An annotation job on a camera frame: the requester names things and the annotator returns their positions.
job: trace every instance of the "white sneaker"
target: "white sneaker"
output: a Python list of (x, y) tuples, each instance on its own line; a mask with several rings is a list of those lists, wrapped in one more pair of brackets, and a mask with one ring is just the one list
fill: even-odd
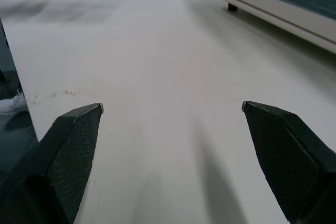
[(19, 114), (25, 111), (28, 111), (26, 98), (18, 90), (13, 98), (0, 100), (0, 115)]

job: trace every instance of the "shoe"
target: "shoe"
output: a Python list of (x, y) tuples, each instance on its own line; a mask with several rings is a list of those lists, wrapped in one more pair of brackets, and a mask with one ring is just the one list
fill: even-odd
[(11, 99), (0, 100), (0, 115), (13, 115), (28, 111), (26, 98), (17, 90), (17, 95)]

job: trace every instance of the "white table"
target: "white table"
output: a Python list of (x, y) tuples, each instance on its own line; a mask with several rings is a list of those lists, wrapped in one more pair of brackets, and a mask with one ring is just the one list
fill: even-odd
[(286, 223), (240, 107), (295, 112), (336, 150), (336, 57), (225, 7), (0, 0), (38, 138), (57, 116), (104, 105), (76, 223)]

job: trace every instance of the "white tabletop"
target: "white tabletop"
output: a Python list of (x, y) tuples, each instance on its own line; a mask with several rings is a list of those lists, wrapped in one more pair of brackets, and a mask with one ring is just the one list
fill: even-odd
[(38, 138), (104, 105), (76, 223), (286, 223), (240, 108), (297, 113), (336, 150), (336, 57), (226, 5), (0, 0)]

